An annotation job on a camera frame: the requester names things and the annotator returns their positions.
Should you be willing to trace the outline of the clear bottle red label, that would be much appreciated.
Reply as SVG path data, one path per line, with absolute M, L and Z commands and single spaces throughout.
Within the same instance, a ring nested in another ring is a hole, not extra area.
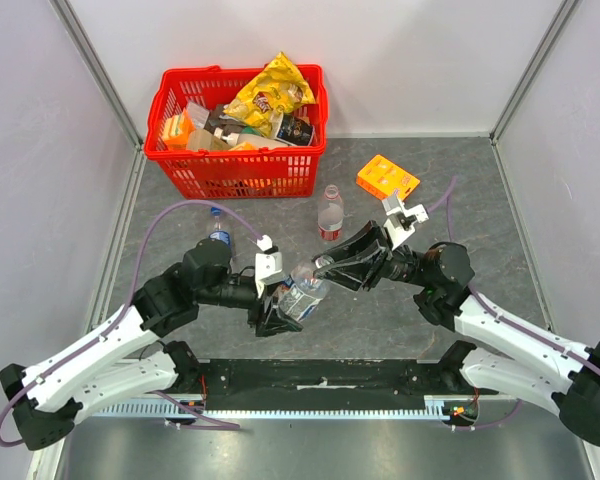
M 324 241 L 340 237 L 344 221 L 344 205 L 339 188 L 330 184 L 325 187 L 318 204 L 318 228 Z

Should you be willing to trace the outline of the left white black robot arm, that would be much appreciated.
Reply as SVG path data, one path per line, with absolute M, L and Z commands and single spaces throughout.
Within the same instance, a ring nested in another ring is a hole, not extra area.
M 257 254 L 253 275 L 231 269 L 231 250 L 206 238 L 161 275 L 134 288 L 129 303 L 60 353 L 36 365 L 0 371 L 19 439 L 28 450 L 65 438 L 90 415 L 129 397 L 154 391 L 192 392 L 202 386 L 201 364 L 184 341 L 120 365 L 127 355 L 162 343 L 198 317 L 202 305 L 241 309 L 259 337 L 299 332 L 299 322 L 278 315 L 274 292 L 282 283 L 276 247 Z

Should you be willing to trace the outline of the small bottle white cap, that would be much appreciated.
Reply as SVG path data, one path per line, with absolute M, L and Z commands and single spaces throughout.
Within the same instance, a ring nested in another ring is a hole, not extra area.
M 300 262 L 278 289 L 278 312 L 302 322 L 326 298 L 330 283 L 314 276 L 314 271 L 333 263 L 327 255 Z

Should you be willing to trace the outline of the clear bottle blue label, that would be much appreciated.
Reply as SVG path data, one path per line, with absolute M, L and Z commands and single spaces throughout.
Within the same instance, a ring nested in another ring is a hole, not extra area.
M 217 207 L 210 208 L 208 237 L 225 243 L 231 251 L 231 261 L 236 258 L 233 227 L 226 212 Z

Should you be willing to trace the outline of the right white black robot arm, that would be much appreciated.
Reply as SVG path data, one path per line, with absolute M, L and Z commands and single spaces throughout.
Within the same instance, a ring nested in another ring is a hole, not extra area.
M 459 359 L 438 368 L 445 391 L 472 386 L 515 397 L 600 447 L 600 341 L 591 347 L 561 337 L 478 293 L 465 246 L 438 242 L 417 252 L 370 221 L 312 261 L 316 278 L 351 291 L 370 290 L 382 279 L 418 286 L 413 300 L 427 322 L 474 339 L 474 345 L 454 347 Z

